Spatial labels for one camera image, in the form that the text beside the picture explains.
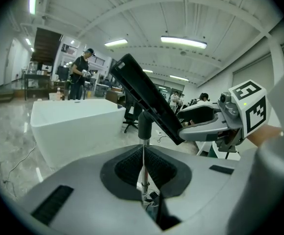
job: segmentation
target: white table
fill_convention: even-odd
[[[121,132],[125,108],[105,99],[36,101],[31,127],[50,167],[61,167],[101,152]]]

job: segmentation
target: black rubber pad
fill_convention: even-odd
[[[43,224],[49,225],[72,192],[73,189],[71,187],[57,187],[31,215]]]
[[[190,168],[152,146],[144,147],[145,166],[164,197],[179,196],[192,178]],[[143,166],[143,146],[137,145],[107,161],[100,172],[104,186],[116,197],[141,201],[137,182]]]
[[[234,169],[232,169],[232,168],[223,167],[223,166],[219,166],[219,165],[212,165],[210,167],[210,170],[218,171],[218,172],[229,174],[229,175],[233,174],[233,172],[234,172]]]

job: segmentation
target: office chair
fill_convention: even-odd
[[[128,124],[126,129],[124,130],[124,133],[127,133],[127,129],[129,128],[129,126],[133,126],[136,129],[138,128],[136,126],[138,123],[135,121],[138,120],[139,115],[142,112],[142,108],[139,104],[135,103],[133,97],[131,97],[128,93],[126,93],[125,96],[126,96],[126,103],[125,103],[126,112],[124,114],[124,118],[126,119],[126,121],[122,123]],[[134,107],[133,114],[129,113],[132,106]]]

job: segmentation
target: black cap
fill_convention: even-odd
[[[92,56],[95,56],[94,50],[92,48],[87,49],[85,52],[90,52]]]

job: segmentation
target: cable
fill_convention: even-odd
[[[161,142],[161,138],[168,138],[168,136],[161,136],[160,139],[157,140],[157,143]]]
[[[147,208],[148,208],[152,203],[153,203],[153,201],[147,205],[147,207],[145,208],[145,211],[147,210]]]
[[[35,141],[35,143],[34,143],[34,147],[32,148],[32,150],[30,150],[29,153],[26,155],[26,157],[25,157],[24,159],[21,159],[21,160],[16,164],[16,166],[15,166],[14,168],[12,168],[12,169],[9,171],[8,176],[7,176],[7,179],[6,179],[6,180],[3,180],[3,183],[6,184],[6,185],[5,185],[5,188],[6,188],[6,190],[8,191],[9,194],[11,194],[11,193],[10,193],[10,191],[9,191],[8,188],[7,188],[7,184],[8,184],[8,183],[11,183],[11,184],[12,184],[14,194],[11,194],[11,195],[13,195],[13,196],[16,198],[16,200],[18,200],[18,199],[17,199],[16,193],[15,193],[14,184],[13,184],[13,182],[11,182],[11,181],[8,180],[8,179],[9,179],[9,176],[10,176],[10,173],[11,173],[14,169],[16,169],[17,166],[18,166],[22,161],[26,160],[27,157],[29,157],[30,153],[31,153],[32,151],[34,151],[35,147],[36,147],[36,141]]]

